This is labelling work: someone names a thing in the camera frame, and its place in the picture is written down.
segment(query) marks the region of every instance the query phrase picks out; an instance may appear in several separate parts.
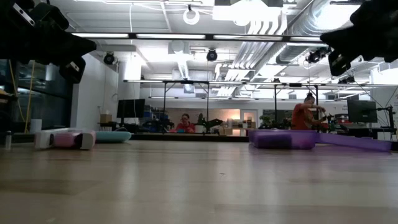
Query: purple foam mat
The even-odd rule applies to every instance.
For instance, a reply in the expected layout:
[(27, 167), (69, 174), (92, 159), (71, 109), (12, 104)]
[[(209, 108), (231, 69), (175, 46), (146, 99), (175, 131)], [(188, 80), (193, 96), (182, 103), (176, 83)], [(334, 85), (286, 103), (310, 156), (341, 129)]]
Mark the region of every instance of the purple foam mat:
[(356, 147), (377, 151), (390, 151), (392, 143), (365, 138), (355, 138), (352, 136), (342, 136), (338, 134), (318, 134), (317, 143), (333, 144), (336, 146)]
[(317, 134), (316, 131), (250, 130), (249, 142), (259, 149), (312, 149)]

